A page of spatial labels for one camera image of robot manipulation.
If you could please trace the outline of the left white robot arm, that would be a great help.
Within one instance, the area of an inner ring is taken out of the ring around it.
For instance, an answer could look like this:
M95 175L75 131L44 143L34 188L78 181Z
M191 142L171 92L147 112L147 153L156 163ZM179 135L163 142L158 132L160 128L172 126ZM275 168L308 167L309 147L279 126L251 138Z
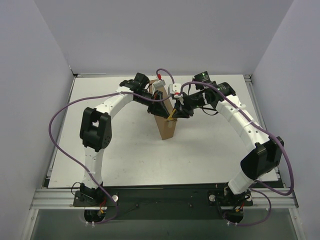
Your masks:
M161 78L149 78L137 73L134 79L124 80L119 84L115 94L94 108L87 107L83 111L79 136L85 151L85 172L80 193L92 206L103 199L102 161L105 148L112 139L112 119L127 104L135 101L147 106L147 112L155 116L162 139L169 139L174 131L169 116L172 105L165 90L165 82Z

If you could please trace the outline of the brown cardboard express box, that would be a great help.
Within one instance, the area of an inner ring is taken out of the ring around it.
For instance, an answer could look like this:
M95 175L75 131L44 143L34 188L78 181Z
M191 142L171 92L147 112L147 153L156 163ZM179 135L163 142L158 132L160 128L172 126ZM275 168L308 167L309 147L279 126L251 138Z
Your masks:
M153 93L152 90L152 83L156 81L156 79L151 80L150 84L151 86L149 87L149 92ZM168 97L168 93L165 87L162 87L160 89L158 89L159 91L162 91L164 93L165 97ZM167 118L163 118L160 116L154 116L155 118L155 122L157 124L160 136L162 140L167 140L170 139L174 136L175 133L175 129L176 129L176 124L178 122L177 119L175 120L167 120Z

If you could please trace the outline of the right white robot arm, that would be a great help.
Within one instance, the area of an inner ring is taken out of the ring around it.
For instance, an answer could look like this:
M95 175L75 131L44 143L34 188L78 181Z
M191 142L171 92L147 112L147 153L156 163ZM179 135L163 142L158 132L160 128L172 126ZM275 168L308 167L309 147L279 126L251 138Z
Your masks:
M226 188L227 193L233 196L241 195L256 180L280 164L284 143L280 137L271 136L260 127L227 82L217 84L210 80L205 71L195 75L188 83L188 86L191 85L195 85L197 90L193 94L182 91L185 83L169 85L168 94L175 100L171 116L190 118L195 109L210 105L227 120L248 151L240 162L240 171L227 183Z

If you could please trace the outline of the yellow utility knife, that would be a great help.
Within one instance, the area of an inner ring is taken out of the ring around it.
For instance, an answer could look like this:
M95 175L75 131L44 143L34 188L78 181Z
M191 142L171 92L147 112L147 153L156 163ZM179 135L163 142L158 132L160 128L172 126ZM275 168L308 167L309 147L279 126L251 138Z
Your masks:
M176 118L174 117L174 114L176 113L176 110L174 109L171 114L168 116L167 120L168 121L173 121L175 120Z

